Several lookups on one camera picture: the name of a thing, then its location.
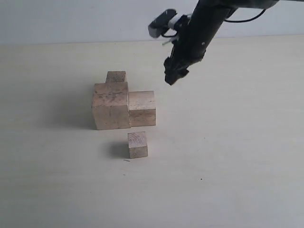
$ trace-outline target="wooden block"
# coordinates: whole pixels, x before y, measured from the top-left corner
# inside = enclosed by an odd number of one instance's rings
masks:
[[[130,158],[148,157],[146,132],[128,133]]]
[[[126,82],[126,72],[125,71],[108,71],[106,75],[106,83],[113,82]]]
[[[154,92],[130,92],[129,115],[132,127],[156,125]]]
[[[130,128],[128,83],[95,84],[92,112],[98,130]]]

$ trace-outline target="white wall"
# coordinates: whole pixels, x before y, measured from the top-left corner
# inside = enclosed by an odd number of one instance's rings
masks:
[[[197,0],[0,0],[0,44],[149,40],[167,8],[191,13]],[[255,22],[225,23],[217,37],[304,33],[304,3],[281,1]],[[233,19],[259,13],[240,9]]]

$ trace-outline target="black robotic arm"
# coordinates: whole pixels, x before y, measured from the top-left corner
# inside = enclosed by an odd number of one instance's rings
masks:
[[[169,29],[176,31],[174,36],[170,36],[173,44],[171,55],[164,61],[165,81],[173,85],[185,77],[189,72],[187,68],[204,58],[206,48],[222,23],[238,8],[265,11],[277,2],[278,0],[199,0],[191,15],[179,15],[174,9],[164,11],[148,29],[153,38],[168,37],[165,33]]]

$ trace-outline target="white table surface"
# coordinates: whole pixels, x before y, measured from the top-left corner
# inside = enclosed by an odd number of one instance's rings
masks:
[[[0,46],[1,228],[304,227],[304,36],[215,39],[174,86],[170,49]],[[155,91],[157,126],[94,130],[110,70]]]

